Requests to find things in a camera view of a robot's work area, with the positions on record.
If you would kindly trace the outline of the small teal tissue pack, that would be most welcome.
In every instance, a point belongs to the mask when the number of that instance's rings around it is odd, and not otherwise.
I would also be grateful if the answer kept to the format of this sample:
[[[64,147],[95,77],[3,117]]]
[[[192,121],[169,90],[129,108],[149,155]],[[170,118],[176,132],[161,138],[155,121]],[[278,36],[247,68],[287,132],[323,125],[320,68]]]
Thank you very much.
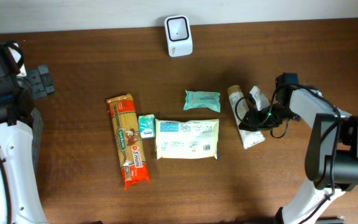
[[[155,116],[153,114],[139,116],[138,122],[142,139],[155,137]]]

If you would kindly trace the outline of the pale yellow snack package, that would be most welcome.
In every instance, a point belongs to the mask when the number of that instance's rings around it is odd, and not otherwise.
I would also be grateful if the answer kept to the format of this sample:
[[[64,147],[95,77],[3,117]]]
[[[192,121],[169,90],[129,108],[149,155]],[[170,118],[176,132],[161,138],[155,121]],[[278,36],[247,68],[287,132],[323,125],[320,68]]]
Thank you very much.
[[[155,121],[157,159],[218,158],[219,120]]]

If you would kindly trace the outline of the orange spaghetti package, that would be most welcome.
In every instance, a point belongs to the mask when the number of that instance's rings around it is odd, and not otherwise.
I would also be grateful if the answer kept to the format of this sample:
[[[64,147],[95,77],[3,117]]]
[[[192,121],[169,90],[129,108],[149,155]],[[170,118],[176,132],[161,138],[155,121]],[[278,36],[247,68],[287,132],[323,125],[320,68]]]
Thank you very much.
[[[106,103],[109,106],[125,188],[144,180],[148,182],[149,170],[132,95],[110,98]]]

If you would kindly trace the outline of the teal wet wipes pack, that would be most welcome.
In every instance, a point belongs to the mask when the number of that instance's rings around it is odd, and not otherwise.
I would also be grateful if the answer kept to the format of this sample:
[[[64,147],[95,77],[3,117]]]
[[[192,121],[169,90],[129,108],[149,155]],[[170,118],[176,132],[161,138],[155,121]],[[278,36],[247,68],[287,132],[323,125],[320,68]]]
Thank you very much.
[[[215,112],[221,111],[219,102],[220,93],[212,91],[189,91],[186,90],[185,104],[183,109],[208,108]]]

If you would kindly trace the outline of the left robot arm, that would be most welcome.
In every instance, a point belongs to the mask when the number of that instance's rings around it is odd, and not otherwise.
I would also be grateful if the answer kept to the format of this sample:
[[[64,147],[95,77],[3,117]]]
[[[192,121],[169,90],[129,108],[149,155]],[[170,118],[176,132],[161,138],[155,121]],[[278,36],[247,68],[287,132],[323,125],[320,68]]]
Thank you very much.
[[[27,71],[19,44],[0,44],[0,223],[48,222],[35,177],[44,126],[35,101],[55,91],[46,65]]]

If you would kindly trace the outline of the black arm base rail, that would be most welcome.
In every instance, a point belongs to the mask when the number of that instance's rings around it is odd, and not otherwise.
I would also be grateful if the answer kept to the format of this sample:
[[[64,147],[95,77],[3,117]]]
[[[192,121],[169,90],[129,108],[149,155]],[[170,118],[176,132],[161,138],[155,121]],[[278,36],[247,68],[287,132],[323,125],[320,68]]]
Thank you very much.
[[[340,217],[319,218],[316,224],[345,224],[345,219]]]

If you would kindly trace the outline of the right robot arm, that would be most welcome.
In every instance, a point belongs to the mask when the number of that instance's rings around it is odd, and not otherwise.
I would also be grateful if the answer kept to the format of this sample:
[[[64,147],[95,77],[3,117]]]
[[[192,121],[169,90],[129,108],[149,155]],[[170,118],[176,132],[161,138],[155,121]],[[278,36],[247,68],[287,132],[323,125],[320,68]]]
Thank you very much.
[[[275,79],[267,105],[236,115],[243,131],[263,131],[303,119],[311,128],[305,156],[306,180],[294,199],[278,209],[274,223],[319,223],[337,198],[358,185],[358,116],[340,110],[295,73]]]

